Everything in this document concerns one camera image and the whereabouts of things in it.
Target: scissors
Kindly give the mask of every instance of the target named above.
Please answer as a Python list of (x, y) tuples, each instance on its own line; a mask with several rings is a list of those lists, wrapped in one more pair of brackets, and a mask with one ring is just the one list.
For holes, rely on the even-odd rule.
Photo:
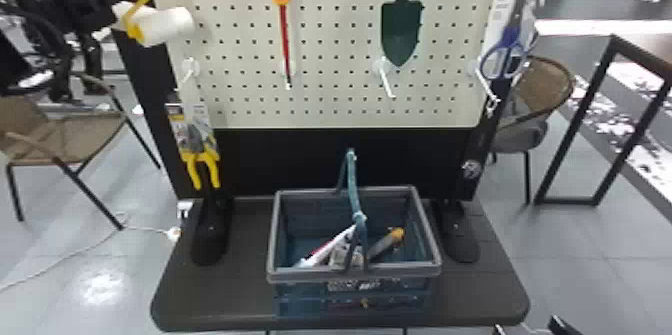
[[(518, 75), (523, 69), (522, 63), (525, 61), (529, 50), (520, 42), (521, 25), (523, 22), (523, 10), (527, 5), (527, 0), (516, 0), (509, 16), (509, 21), (504, 26), (502, 38), (481, 58), (479, 71), (487, 80), (511, 79)], [(534, 47), (536, 36), (533, 38), (531, 47)], [(514, 57), (520, 57), (521, 63), (512, 72), (509, 70)], [(494, 69), (486, 67), (486, 63), (495, 60)]]

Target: blue plastic basket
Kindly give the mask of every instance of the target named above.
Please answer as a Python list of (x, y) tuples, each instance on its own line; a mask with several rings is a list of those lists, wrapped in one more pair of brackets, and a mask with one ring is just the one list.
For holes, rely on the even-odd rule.
[[(347, 191), (339, 184), (337, 189), (275, 195), (267, 279), (276, 287), (278, 315), (389, 315), (422, 310), (427, 302), (442, 260), (417, 190), (412, 186), (356, 189), (354, 160), (354, 152), (349, 151), (341, 170), (341, 183), (346, 171), (350, 176)], [(394, 252), (365, 261), (364, 268), (292, 267), (353, 220), (359, 225), (353, 240), (360, 239), (363, 254), (367, 244), (387, 235), (390, 228), (403, 228), (404, 238)]]

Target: pegboard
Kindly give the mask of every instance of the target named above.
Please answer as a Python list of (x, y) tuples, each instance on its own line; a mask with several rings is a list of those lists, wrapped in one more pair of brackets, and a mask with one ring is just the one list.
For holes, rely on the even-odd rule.
[(156, 0), (184, 6), (196, 33), (168, 44), (177, 78), (194, 57), (201, 74), (182, 89), (206, 103), (215, 128), (473, 127), (483, 89), (467, 73), (481, 51), (492, 0), (420, 0), (419, 43), (388, 79), (386, 96), (373, 62), (383, 55), (381, 5), (394, 0), (291, 0), (290, 51), (296, 74), (286, 90), (278, 8), (271, 0)]

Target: chair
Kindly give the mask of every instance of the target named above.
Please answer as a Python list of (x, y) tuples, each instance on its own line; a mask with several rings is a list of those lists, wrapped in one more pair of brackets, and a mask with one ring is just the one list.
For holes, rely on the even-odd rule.
[[(158, 169), (159, 161), (142, 139), (112, 90), (97, 78), (79, 75), (105, 88), (114, 111), (92, 111), (49, 118), (31, 100), (22, 96), (0, 98), (0, 151), (9, 162), (6, 166), (9, 189), (18, 221), (23, 221), (23, 210), (14, 177), (14, 168), (20, 166), (56, 165), (79, 187), (119, 230), (123, 225), (89, 190), (79, 174), (91, 160), (127, 125)], [(77, 169), (70, 165), (79, 164)]]
[(563, 65), (548, 58), (530, 56), (528, 69), (506, 103), (492, 145), (493, 162), (498, 153), (522, 153), (525, 165), (525, 204), (530, 203), (530, 153), (548, 131), (547, 119), (574, 91), (576, 78)]

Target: black stand base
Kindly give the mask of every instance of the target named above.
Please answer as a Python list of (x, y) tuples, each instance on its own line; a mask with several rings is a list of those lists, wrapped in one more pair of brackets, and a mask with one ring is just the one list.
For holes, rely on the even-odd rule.
[(233, 200), (211, 196), (203, 200), (191, 245), (191, 260), (199, 266), (217, 263), (226, 254), (234, 210)]
[(439, 238), (446, 255), (460, 263), (476, 263), (481, 248), (459, 201), (433, 200)]

